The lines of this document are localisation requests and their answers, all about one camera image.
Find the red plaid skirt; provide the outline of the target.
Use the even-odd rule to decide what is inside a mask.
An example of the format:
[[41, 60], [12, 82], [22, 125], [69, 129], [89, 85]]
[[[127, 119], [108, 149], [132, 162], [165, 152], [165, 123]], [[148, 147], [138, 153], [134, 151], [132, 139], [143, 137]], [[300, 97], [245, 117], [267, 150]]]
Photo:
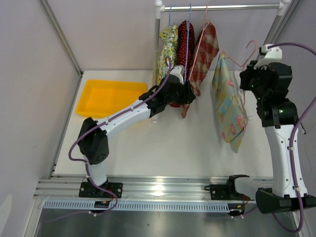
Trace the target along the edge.
[[[198, 40], [195, 40], [194, 52], [190, 63], [190, 71], [192, 68], [192, 63], [194, 60], [194, 55], [196, 51], [196, 46], [198, 44]], [[191, 79], [189, 79], [190, 85], [192, 87], [193, 93], [196, 97], [201, 96], [201, 84], [207, 76], [207, 72], [211, 66], [211, 63], [215, 56], [219, 52], [219, 43], [217, 40], [216, 29], [214, 25], [209, 22], [206, 27], [199, 51], [197, 53], [197, 60], [194, 65], [194, 70]], [[189, 105], [181, 106], [181, 115], [182, 118], [186, 117], [187, 111], [190, 107]]]

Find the pastel floral cloth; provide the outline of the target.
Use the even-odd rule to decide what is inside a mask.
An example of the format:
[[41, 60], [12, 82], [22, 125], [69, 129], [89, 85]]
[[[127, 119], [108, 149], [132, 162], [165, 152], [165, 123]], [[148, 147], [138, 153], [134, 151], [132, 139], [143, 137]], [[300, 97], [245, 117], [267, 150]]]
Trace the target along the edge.
[[238, 153], [246, 131], [247, 118], [223, 52], [219, 55], [211, 84], [220, 135], [232, 151]]

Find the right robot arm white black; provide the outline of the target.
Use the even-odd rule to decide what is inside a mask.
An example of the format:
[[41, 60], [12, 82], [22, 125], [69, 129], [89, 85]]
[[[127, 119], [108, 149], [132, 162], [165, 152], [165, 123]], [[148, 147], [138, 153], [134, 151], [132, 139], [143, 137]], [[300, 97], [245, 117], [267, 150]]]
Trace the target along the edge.
[[316, 198], [308, 194], [300, 169], [297, 108], [287, 98], [291, 67], [280, 62], [259, 66], [253, 60], [239, 75], [240, 88], [251, 91], [257, 100], [257, 114], [270, 146], [273, 184], [263, 188], [248, 175], [232, 175], [227, 180], [229, 197], [241, 200], [246, 196], [263, 214], [315, 207]]

